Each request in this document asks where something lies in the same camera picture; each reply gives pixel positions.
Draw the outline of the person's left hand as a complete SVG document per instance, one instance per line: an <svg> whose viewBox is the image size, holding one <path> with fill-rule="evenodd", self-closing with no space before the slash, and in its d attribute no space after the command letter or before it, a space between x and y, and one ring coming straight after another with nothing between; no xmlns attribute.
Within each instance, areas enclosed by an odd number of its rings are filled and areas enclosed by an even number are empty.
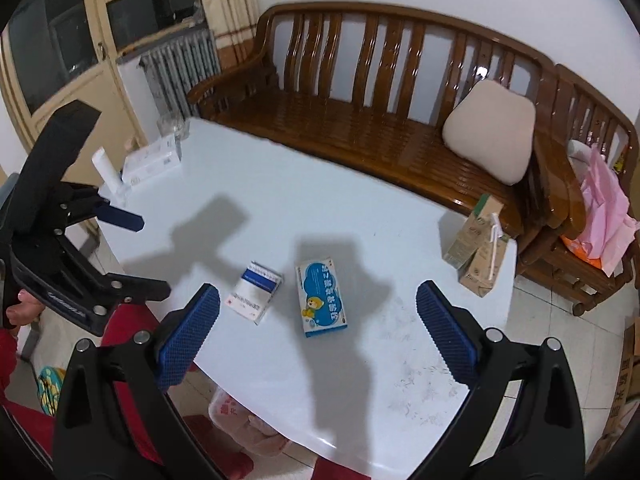
<svg viewBox="0 0 640 480"><path fill-rule="evenodd" d="M17 295L17 304L8 307L6 317L14 327L22 327L37 321L46 307L26 289Z"/></svg>

